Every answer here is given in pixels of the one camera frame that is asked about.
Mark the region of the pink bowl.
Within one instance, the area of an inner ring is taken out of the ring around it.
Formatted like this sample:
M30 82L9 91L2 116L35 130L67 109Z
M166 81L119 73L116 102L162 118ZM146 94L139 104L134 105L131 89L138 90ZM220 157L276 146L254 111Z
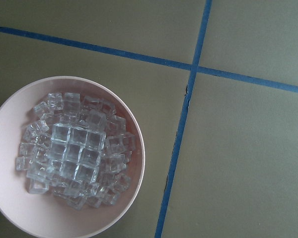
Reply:
M51 194L27 192L25 175L15 169L22 127L30 110L49 92L79 92L115 104L126 118L127 130L136 136L136 151L128 166L129 189L113 206L75 210ZM106 87L80 77L55 76L30 83L12 94L0 107L0 211L15 226L39 238L89 238L114 225L133 204L145 171L145 146L140 127L127 105Z

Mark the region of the clear ice cubes pile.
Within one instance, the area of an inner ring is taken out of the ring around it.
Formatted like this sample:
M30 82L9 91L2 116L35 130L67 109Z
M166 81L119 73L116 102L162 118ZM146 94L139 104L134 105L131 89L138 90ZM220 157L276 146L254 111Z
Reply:
M136 148L115 105L56 92L33 112L37 119L25 129L15 165L26 173L28 192L51 192L77 210L115 205L130 186L127 168Z

